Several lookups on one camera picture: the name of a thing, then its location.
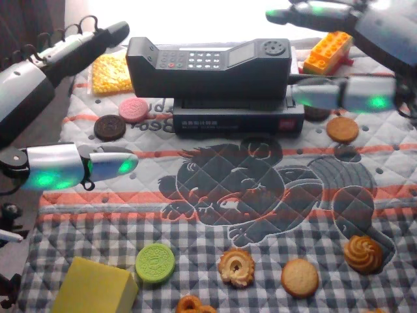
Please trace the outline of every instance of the gray floor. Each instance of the gray floor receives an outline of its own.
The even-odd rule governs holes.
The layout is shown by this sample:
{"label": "gray floor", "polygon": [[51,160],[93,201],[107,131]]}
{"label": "gray floor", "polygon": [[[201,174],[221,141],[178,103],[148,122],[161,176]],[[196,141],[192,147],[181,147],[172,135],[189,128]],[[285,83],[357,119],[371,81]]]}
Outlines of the gray floor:
{"label": "gray floor", "polygon": [[[14,147],[26,147],[30,145],[44,145],[54,143],[59,139],[61,123],[66,116],[70,89],[70,79],[65,79],[55,90],[56,96],[50,105],[25,129],[14,141]],[[3,188],[5,178],[0,175],[0,190]],[[17,193],[0,198],[0,203],[12,202],[23,209],[23,216],[17,219],[17,225],[23,225],[24,230],[32,230],[38,211],[40,192],[18,191]],[[28,247],[28,239],[22,243],[7,243],[0,248],[0,273],[7,278],[12,278],[15,273],[22,273],[25,264]],[[0,313],[11,312],[0,307]]]}

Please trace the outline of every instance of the toy building block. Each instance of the toy building block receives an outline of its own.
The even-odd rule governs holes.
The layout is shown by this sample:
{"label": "toy building block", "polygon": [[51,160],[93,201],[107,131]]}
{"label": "toy building block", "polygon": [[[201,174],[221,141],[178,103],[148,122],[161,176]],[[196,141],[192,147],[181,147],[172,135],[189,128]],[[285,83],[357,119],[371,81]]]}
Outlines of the toy building block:
{"label": "toy building block", "polygon": [[328,34],[311,50],[303,66],[304,74],[333,75],[342,63],[352,65],[349,50],[353,38],[347,33],[337,31]]}
{"label": "toy building block", "polygon": [[138,287],[130,272],[75,257],[52,313],[130,313]]}

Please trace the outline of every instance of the checkered fabric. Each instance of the checkered fabric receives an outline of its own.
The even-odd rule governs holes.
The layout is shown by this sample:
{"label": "checkered fabric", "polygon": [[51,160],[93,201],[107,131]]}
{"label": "checkered fabric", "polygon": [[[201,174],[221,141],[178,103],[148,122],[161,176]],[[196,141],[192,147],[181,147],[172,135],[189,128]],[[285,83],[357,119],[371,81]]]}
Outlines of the checkered fabric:
{"label": "checkered fabric", "polygon": [[[386,71],[352,52],[354,66],[342,67],[341,75]],[[297,52],[300,60],[307,55]],[[102,145],[94,121],[117,114],[133,95],[89,95],[87,73],[76,78],[61,140]],[[326,135],[327,121],[305,122],[298,138],[192,140],[173,133],[171,100],[147,100],[150,120],[110,143],[140,156],[133,173],[98,182],[92,192],[77,186],[42,196],[18,312],[49,312],[74,256],[134,274],[137,253],[155,242],[172,249],[175,271],[156,286],[134,274],[133,312],[174,312],[188,294],[220,313],[417,312],[417,131],[407,120],[396,112],[342,112],[360,127],[350,147]],[[260,157],[242,157],[248,151]],[[236,182],[252,190],[240,201],[231,197]],[[219,199],[212,207],[211,196]],[[259,216],[265,219],[254,221]],[[343,247],[355,234],[378,240],[386,260],[380,273],[360,275],[347,265]],[[243,290],[224,284],[217,270],[234,246],[255,261],[253,284]],[[283,289],[281,271],[293,258],[317,268],[313,297],[294,299]]]}

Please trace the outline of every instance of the pink cookie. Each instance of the pink cookie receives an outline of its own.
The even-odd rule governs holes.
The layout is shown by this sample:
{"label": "pink cookie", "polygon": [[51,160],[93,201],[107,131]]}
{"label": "pink cookie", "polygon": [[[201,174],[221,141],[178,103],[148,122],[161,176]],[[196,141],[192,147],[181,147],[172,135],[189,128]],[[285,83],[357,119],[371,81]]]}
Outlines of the pink cookie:
{"label": "pink cookie", "polygon": [[127,123],[139,123],[148,115],[148,104],[142,98],[129,98],[119,106],[119,115]]}

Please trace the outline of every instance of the red logo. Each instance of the red logo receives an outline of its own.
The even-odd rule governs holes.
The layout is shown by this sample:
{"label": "red logo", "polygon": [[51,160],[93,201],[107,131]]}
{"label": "red logo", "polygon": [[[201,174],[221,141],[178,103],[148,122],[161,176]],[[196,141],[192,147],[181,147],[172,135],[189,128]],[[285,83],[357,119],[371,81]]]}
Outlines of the red logo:
{"label": "red logo", "polygon": [[280,121],[280,130],[293,130],[295,123],[295,119],[282,119]]}

